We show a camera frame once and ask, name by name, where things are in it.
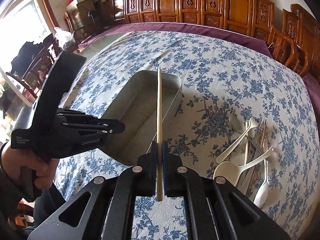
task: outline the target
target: finger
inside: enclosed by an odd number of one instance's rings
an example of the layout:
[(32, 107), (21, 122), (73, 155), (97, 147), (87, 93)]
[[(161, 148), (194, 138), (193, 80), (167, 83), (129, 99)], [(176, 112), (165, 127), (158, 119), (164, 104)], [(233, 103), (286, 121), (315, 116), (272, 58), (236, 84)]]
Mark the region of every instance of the finger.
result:
[(38, 177), (46, 177), (55, 174), (59, 161), (60, 159), (51, 159), (48, 163), (48, 169), (46, 171), (37, 171), (36, 175)]
[(46, 177), (38, 177), (35, 179), (35, 185), (38, 189), (50, 188), (55, 174), (51, 174)]
[(42, 172), (48, 169), (48, 165), (31, 151), (22, 152), (17, 157), (21, 166), (27, 166), (32, 170)]

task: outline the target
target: floral tablecloth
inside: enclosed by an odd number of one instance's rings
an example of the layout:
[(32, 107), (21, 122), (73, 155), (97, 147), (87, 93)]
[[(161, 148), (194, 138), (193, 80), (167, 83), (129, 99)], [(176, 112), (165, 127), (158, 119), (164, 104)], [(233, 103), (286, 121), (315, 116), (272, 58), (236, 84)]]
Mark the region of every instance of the floral tablecloth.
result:
[[(269, 162), (270, 188), (262, 210), (292, 239), (299, 237), (317, 202), (319, 138), (302, 79), (275, 60), (200, 35), (127, 33), (83, 66), (61, 105), (101, 117), (134, 73), (158, 66), (183, 82), (181, 103), (164, 139), (170, 152), (201, 176), (212, 178), (215, 158), (239, 135), (229, 127), (228, 115), (241, 122), (251, 116), (268, 120), (268, 144), (277, 157)], [(239, 165), (243, 159), (241, 147), (230, 156)], [(95, 176), (111, 178), (125, 168), (96, 149), (62, 159), (55, 184), (69, 199)], [(262, 174), (253, 181), (247, 193), (251, 200), (263, 179)], [(183, 199), (137, 198), (132, 239), (186, 240)]]

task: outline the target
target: white plastic bag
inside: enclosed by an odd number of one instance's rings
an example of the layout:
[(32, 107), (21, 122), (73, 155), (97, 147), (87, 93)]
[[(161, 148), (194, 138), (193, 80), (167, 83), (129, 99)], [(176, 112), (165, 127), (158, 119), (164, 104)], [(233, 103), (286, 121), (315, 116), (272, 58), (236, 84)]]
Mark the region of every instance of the white plastic bag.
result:
[(77, 43), (72, 36), (72, 33), (63, 31), (62, 29), (55, 27), (56, 39), (59, 41), (59, 47), (63, 50), (67, 50), (70, 47), (75, 46)]

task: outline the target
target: metal container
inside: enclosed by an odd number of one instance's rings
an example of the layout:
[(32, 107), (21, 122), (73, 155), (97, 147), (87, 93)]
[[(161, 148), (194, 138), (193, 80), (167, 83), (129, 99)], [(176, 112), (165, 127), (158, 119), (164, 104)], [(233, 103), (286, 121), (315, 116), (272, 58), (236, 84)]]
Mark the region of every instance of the metal container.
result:
[[(148, 152), (155, 139), (157, 84), (157, 72), (135, 73), (101, 117), (118, 119), (125, 124), (123, 133), (109, 136), (107, 144), (99, 149), (126, 166), (136, 165), (138, 157)], [(166, 138), (166, 123), (175, 115), (181, 95), (181, 79), (162, 73), (163, 138)]]

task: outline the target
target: pile of utensils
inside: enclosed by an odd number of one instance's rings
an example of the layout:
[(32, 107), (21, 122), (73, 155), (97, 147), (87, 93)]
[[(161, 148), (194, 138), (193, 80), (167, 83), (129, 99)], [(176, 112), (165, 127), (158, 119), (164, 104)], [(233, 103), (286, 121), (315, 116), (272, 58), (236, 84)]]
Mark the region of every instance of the pile of utensils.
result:
[[(257, 191), (257, 194), (253, 201), (256, 206), (261, 208), (267, 199), (269, 189), (268, 161), (266, 160), (266, 158), (274, 153), (274, 149), (272, 146), (268, 149), (268, 142), (265, 139), (267, 121), (260, 119), (259, 123), (257, 123), (252, 117), (250, 118), (249, 122), (246, 122), (245, 131), (243, 130), (243, 125), (236, 116), (231, 115), (229, 117), (229, 121), (235, 132), (241, 133), (241, 135), (233, 142), (233, 144), (231, 144), (223, 153), (221, 153), (217, 157), (216, 162), (219, 163), (219, 165), (214, 171), (213, 178), (223, 176), (231, 184), (236, 186), (243, 194), (246, 194), (254, 178), (256, 165), (263, 161), (264, 181)], [(256, 128), (256, 131), (253, 138), (250, 138), (250, 136), (248, 136), (248, 132), (253, 128)], [(244, 165), (238, 166), (232, 162), (224, 161), (245, 137), (246, 143)], [(252, 156), (252, 160), (247, 163), (248, 153), (251, 152), (251, 149), (254, 151), (254, 154)]]

